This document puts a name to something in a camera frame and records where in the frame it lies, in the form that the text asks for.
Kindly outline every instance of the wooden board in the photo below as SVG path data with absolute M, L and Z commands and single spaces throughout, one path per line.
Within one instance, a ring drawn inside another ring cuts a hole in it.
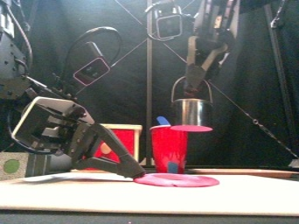
M 192 188 L 139 185 L 96 172 L 0 181 L 0 209 L 299 216 L 299 182 L 247 175 L 209 177 L 219 185 Z

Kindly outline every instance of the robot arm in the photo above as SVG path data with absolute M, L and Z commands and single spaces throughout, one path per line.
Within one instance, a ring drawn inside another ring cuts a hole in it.
M 36 97 L 12 137 L 36 153 L 68 155 L 73 169 L 96 168 L 125 178 L 139 178 L 145 174 L 113 132 L 93 122 L 88 111 L 73 101 Z M 119 163 L 95 157 L 100 142 L 117 154 Z
M 0 30 L 0 60 L 4 62 L 0 67 L 0 101 L 23 111 L 12 139 L 31 153 L 68 155 L 73 169 L 96 168 L 129 178 L 144 176 L 145 170 L 113 132 L 93 122 L 88 111 L 75 102 L 76 93 L 109 69 L 95 43 L 79 45 L 79 42 L 95 33 L 112 32 L 120 43 L 117 31 L 111 27 L 99 27 L 79 37 L 69 49 L 59 79 L 63 88 L 48 88 L 29 77 L 24 54 L 15 45 L 7 13 L 11 5 L 11 0 L 0 0 L 0 12 L 4 15 L 0 25 L 5 25 Z M 93 156 L 100 142 L 117 154 L 119 163 Z

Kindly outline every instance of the red cup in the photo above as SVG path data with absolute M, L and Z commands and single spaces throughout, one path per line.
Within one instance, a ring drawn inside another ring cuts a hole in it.
M 151 128 L 151 135 L 156 172 L 183 173 L 188 133 L 160 125 Z

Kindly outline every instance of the table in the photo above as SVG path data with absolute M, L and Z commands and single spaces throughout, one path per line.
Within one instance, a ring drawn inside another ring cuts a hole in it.
M 219 185 L 139 185 L 96 172 L 1 181 L 0 223 L 298 223 L 299 182 L 204 176 Z

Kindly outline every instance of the bucket handle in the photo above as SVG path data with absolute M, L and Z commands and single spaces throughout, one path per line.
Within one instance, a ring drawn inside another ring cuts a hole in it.
M 183 79 L 185 79 L 185 76 L 183 76 L 181 78 L 179 78 L 179 80 L 172 84 L 172 102 L 173 102 L 173 91 L 175 91 L 176 85 L 177 85 L 177 83 L 179 83 Z M 207 85 L 207 87 L 208 87 L 208 90 L 209 90 L 209 103 L 212 103 L 212 97 L 211 97 L 211 84 L 209 84 L 205 80 L 203 80 L 203 81 L 204 81 L 204 83 L 205 83 L 205 85 Z

